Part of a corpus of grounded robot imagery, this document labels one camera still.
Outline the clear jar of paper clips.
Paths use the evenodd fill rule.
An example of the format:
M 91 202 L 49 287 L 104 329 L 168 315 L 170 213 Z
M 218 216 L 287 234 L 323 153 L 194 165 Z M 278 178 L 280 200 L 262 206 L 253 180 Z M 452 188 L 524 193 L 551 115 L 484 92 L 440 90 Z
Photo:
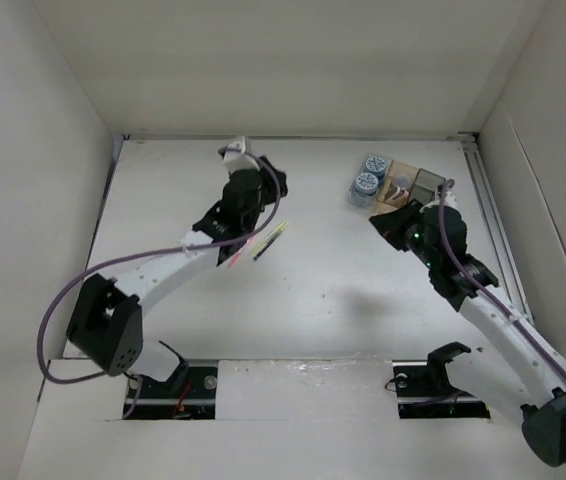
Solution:
M 397 173 L 392 179 L 392 184 L 395 187 L 405 190 L 409 190 L 412 186 L 412 183 L 413 183 L 412 176 L 404 172 Z

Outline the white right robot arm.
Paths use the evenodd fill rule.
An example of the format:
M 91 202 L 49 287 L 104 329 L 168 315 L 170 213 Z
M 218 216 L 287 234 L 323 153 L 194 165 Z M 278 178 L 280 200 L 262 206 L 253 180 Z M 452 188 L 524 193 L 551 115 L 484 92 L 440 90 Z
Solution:
M 413 253 L 430 284 L 453 310 L 477 328 L 517 375 L 491 369 L 483 352 L 461 342 L 431 351 L 408 383 L 436 403 L 469 394 L 519 426 L 546 465 L 566 465 L 566 359 L 534 328 L 500 287 L 497 277 L 467 251 L 467 226 L 454 203 L 413 200 L 369 219 L 395 250 Z

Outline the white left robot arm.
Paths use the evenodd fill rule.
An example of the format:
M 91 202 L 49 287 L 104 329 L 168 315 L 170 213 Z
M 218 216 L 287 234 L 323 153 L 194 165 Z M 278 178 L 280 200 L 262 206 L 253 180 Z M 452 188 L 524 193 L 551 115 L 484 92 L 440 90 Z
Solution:
M 253 236 L 265 208 L 288 193 L 286 173 L 264 156 L 241 156 L 227 170 L 220 200 L 176 252 L 154 255 L 113 278 L 94 273 L 82 283 L 66 338 L 108 376 L 151 380 L 168 397 L 185 387 L 187 361 L 165 342 L 146 339 L 145 317 L 186 282 L 230 259 Z

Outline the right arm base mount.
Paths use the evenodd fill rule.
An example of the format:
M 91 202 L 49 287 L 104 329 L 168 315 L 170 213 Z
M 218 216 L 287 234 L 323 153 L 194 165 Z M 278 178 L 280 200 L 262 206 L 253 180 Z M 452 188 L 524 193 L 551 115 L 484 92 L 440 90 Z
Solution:
M 490 419 L 488 406 L 445 383 L 437 384 L 425 360 L 394 360 L 385 389 L 394 393 L 401 420 Z

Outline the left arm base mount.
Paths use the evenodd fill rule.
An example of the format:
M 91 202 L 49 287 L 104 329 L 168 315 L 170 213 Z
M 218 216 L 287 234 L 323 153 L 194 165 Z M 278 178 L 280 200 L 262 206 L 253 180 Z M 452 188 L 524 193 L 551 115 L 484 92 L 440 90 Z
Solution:
M 128 378 L 122 407 L 124 420 L 214 420 L 219 362 L 190 361 L 173 392 L 163 383 L 142 377 L 141 384 Z

